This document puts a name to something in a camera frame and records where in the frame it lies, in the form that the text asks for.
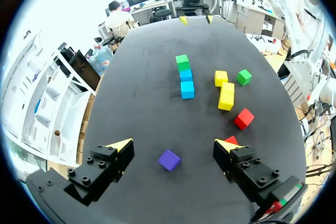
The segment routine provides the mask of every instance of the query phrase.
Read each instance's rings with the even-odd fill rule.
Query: purple cube
[[[181,162],[181,159],[171,151],[166,150],[161,155],[158,162],[167,170],[173,170],[179,164],[179,162]]]

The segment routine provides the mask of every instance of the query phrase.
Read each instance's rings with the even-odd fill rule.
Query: man sitting
[[[118,1],[110,3],[109,10],[110,16],[105,21],[107,31],[112,30],[118,37],[125,37],[129,29],[139,27],[131,14],[120,10],[120,3]]]

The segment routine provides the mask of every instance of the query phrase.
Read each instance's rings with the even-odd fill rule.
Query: screw
[[[106,167],[106,163],[104,161],[99,161],[98,166],[100,168],[105,168]]]
[[[274,177],[278,177],[280,175],[280,171],[279,170],[274,170],[273,173],[272,173],[272,175]]]
[[[249,162],[243,162],[243,168],[248,168],[250,166]]]
[[[87,158],[86,158],[86,162],[87,162],[88,164],[92,164],[92,163],[93,163],[93,159],[92,159],[92,157],[87,157]]]
[[[91,181],[90,181],[90,178],[88,178],[87,176],[84,176],[83,178],[82,178],[82,183],[84,184],[84,185],[90,185],[90,183],[91,183]]]
[[[54,184],[53,181],[51,181],[51,180],[47,181],[47,186],[52,186],[53,184]]]
[[[258,184],[262,186],[264,183],[266,183],[266,181],[267,181],[267,179],[265,177],[260,177],[258,179]]]
[[[74,169],[72,169],[72,168],[69,168],[69,169],[68,169],[68,175],[69,175],[70,177],[73,177],[75,174],[76,174],[76,173],[75,173],[75,170],[74,170]]]

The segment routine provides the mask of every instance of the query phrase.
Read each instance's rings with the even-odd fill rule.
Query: yellow cube
[[[220,92],[218,108],[230,111],[233,107],[235,94],[224,92],[223,89]]]
[[[221,87],[223,82],[228,82],[226,71],[215,71],[215,86]]]
[[[221,91],[225,93],[235,93],[235,84],[231,82],[223,82]]]

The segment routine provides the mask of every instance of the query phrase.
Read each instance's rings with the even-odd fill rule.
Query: drawer
[[[238,13],[244,15],[245,17],[248,16],[248,8],[238,5],[237,9],[238,9]]]

